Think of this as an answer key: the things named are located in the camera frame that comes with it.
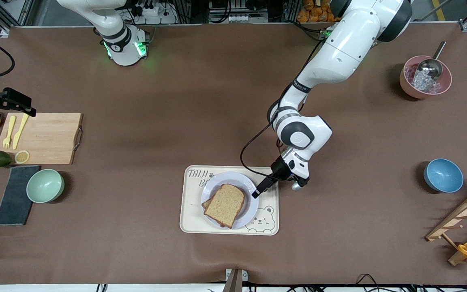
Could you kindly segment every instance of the bear cartoon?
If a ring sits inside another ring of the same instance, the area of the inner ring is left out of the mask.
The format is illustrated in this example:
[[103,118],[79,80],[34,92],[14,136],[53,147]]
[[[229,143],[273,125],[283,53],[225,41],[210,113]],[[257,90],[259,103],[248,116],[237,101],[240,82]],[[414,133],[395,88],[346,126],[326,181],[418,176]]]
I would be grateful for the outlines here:
[[273,218],[273,207],[267,206],[265,208],[257,209],[257,213],[253,220],[246,224],[246,228],[250,233],[271,233],[275,229],[275,219]]

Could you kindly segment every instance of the cutting board handle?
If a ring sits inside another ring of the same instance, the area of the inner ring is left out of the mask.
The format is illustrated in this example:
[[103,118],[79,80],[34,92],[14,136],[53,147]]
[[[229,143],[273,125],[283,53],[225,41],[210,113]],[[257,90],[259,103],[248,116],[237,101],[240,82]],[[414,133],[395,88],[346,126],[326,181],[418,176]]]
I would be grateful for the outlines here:
[[84,131],[82,131],[82,125],[78,126],[78,130],[75,136],[75,144],[73,145],[73,151],[77,151],[77,148],[82,143],[82,136],[84,135]]

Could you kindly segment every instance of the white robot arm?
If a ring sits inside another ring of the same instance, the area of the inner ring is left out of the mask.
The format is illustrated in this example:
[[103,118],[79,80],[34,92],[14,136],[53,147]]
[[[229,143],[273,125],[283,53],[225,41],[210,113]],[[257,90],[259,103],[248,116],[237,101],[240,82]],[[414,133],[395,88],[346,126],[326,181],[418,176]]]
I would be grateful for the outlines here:
[[57,0],[91,22],[100,36],[111,59],[118,65],[129,66],[146,57],[148,40],[145,31],[126,25],[115,8],[125,5],[126,0]]
[[256,198],[279,180],[291,177],[297,191],[309,180],[308,161],[332,134],[319,116],[298,112],[309,91],[320,83],[339,83],[356,71],[374,41],[391,41],[408,26],[412,9],[408,0],[332,0],[331,10],[342,17],[317,55],[291,83],[268,113],[278,138],[286,145],[267,176],[253,193]]

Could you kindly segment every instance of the blue bowl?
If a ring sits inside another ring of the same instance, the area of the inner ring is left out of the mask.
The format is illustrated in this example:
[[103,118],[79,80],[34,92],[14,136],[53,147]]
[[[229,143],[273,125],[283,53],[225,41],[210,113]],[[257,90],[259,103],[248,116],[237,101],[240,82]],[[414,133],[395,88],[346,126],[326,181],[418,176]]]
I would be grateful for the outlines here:
[[464,177],[460,168],[448,159],[434,159],[424,169],[424,180],[434,190],[454,193],[462,187]]

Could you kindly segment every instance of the wooden cutting board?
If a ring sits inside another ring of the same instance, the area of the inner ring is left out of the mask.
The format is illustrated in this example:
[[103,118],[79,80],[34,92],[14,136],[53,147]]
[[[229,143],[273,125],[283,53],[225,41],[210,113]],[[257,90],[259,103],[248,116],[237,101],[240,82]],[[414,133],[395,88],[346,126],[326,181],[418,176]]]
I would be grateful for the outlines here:
[[[3,149],[3,140],[8,133],[10,117],[15,116],[15,126],[11,135],[10,148]],[[72,164],[74,146],[82,138],[81,113],[37,113],[24,125],[23,133],[15,150],[12,142],[23,118],[23,113],[8,113],[0,137],[0,151],[13,158],[21,150],[30,152],[26,164]]]

